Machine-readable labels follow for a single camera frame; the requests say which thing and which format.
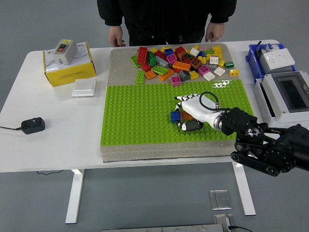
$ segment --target person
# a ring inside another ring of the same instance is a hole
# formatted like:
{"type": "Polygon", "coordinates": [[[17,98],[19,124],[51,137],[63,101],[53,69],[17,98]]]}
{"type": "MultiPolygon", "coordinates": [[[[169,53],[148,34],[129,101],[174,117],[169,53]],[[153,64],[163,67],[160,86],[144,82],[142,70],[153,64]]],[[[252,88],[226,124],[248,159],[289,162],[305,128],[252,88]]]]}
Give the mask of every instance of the person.
{"type": "Polygon", "coordinates": [[[125,46],[122,18],[130,46],[200,43],[220,39],[237,0],[97,0],[100,17],[110,26],[112,47],[125,46]]]}

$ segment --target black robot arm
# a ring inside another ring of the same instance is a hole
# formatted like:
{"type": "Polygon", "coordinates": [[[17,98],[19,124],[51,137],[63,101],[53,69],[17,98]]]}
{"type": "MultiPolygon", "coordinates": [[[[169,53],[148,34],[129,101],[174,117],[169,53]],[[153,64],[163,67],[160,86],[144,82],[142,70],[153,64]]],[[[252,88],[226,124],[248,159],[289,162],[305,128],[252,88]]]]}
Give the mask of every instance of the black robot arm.
{"type": "Polygon", "coordinates": [[[269,128],[239,108],[222,113],[220,124],[225,135],[236,132],[236,151],[231,154],[235,162],[272,176],[294,167],[309,171],[309,130],[300,124],[288,129],[269,128]],[[279,138],[266,133],[278,134],[279,138]]]}

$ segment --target table leg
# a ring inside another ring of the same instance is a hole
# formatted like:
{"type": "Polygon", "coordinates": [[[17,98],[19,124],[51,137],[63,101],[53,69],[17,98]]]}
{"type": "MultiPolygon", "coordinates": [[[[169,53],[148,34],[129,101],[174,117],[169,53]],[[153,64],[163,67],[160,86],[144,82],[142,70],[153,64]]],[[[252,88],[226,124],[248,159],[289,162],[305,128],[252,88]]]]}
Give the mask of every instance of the table leg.
{"type": "Polygon", "coordinates": [[[245,170],[243,169],[242,164],[236,163],[234,161],[232,164],[245,216],[256,215],[245,170]]]}
{"type": "Polygon", "coordinates": [[[74,224],[77,221],[79,201],[81,198],[84,169],[72,169],[74,172],[66,224],[74,224]]]}

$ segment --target hand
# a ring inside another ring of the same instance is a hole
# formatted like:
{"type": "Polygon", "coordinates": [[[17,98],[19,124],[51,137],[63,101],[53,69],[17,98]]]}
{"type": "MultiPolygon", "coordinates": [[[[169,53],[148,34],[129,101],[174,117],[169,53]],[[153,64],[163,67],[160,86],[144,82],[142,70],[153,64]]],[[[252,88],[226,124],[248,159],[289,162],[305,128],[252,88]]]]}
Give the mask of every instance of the hand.
{"type": "Polygon", "coordinates": [[[210,22],[206,29],[205,41],[215,42],[220,39],[224,34],[224,23],[212,23],[210,22]]]}
{"type": "Polygon", "coordinates": [[[110,34],[108,41],[112,47],[125,47],[124,40],[122,39],[122,28],[121,26],[110,26],[110,34]]]}

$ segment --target green baseplate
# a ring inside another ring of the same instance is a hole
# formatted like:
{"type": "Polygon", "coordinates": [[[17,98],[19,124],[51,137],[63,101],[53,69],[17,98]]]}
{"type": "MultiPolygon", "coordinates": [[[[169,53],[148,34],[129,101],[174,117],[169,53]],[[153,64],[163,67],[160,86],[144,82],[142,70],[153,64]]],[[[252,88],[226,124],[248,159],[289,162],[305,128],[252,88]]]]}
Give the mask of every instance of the green baseplate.
{"type": "Polygon", "coordinates": [[[170,121],[175,111],[176,96],[210,91],[221,108],[238,107],[253,115],[241,80],[183,82],[181,86],[150,84],[108,86],[102,126],[101,146],[179,143],[235,139],[226,136],[207,123],[201,130],[184,132],[170,121]]]}

